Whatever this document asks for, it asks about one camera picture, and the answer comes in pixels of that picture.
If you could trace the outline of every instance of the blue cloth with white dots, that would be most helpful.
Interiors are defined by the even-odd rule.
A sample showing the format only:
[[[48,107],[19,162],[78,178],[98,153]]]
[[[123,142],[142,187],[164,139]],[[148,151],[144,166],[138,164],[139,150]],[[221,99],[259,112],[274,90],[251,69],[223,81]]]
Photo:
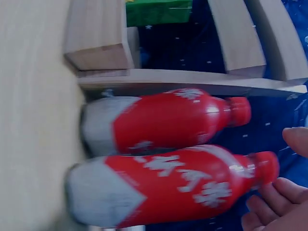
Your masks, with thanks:
[[[283,0],[308,57],[308,0]],[[225,73],[218,36],[206,0],[194,0],[188,23],[140,27],[143,68]],[[306,126],[307,94],[295,99],[249,97],[252,119],[248,125],[227,128],[211,143],[235,154],[274,151],[280,161],[280,176],[308,187],[308,160],[295,154],[283,141],[285,127]],[[147,225],[147,231],[241,231],[245,202],[255,192],[241,197],[221,216],[189,222]]]

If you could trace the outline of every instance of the red bottle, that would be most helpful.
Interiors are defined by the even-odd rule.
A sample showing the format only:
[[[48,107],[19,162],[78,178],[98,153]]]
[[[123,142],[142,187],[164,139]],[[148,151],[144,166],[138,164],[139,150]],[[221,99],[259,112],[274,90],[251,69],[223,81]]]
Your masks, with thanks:
[[[67,192],[78,221],[122,228],[215,217],[278,172],[272,152],[232,155],[199,145],[167,154],[95,158],[69,172]]]
[[[247,124],[245,97],[211,97],[195,88],[142,97],[110,97],[88,104],[81,130],[95,156],[148,154],[206,143],[224,127]]]

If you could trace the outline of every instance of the bottle cap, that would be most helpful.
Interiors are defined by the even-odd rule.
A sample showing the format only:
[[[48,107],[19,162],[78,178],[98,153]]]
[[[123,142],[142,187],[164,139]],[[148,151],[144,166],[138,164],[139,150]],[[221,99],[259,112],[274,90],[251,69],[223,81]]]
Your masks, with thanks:
[[[247,98],[231,97],[228,100],[231,108],[231,125],[238,127],[248,124],[251,119],[251,107]]]
[[[279,175],[279,161],[273,152],[260,152],[255,154],[257,175],[261,184],[275,181]]]

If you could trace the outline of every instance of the wooden block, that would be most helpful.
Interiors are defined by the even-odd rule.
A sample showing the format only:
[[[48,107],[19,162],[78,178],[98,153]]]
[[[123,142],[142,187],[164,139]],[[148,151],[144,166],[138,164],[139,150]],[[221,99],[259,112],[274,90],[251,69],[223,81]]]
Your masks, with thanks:
[[[273,79],[304,83],[307,59],[297,31],[281,0],[245,0],[264,44]]]
[[[208,0],[227,73],[263,77],[266,62],[243,0]]]
[[[79,70],[133,68],[125,0],[72,0],[64,55]]]
[[[212,95],[287,97],[307,92],[305,85],[273,79],[179,70],[131,69],[125,76],[80,77],[78,83],[87,94],[97,90],[99,96],[107,88],[123,96],[155,94],[183,87],[202,88]]]
[[[139,46],[139,33],[137,27],[127,28],[127,38],[130,53],[134,62],[135,68],[141,68],[140,61],[140,46]]]

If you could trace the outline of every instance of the wooden board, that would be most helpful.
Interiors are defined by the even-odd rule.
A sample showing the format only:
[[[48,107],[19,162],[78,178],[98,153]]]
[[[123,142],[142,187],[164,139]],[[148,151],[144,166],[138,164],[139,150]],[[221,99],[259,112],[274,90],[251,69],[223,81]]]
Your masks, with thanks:
[[[274,79],[304,83],[307,59],[297,31],[281,0],[245,0],[264,44]]]
[[[72,0],[64,54],[79,70],[134,68],[125,0]]]
[[[0,0],[0,229],[85,231],[64,175],[84,159],[82,92],[62,57],[68,0]]]
[[[283,96],[307,92],[305,85],[295,86],[287,82],[232,76],[220,73],[131,69],[125,76],[112,75],[78,78],[80,87],[90,98],[112,88],[116,95],[147,95],[182,87],[202,88],[212,95]]]
[[[243,0],[208,0],[227,73],[263,77],[266,62]]]
[[[139,32],[137,27],[127,28],[127,38],[130,53],[134,62],[135,68],[141,68],[140,61],[140,44],[139,44]]]

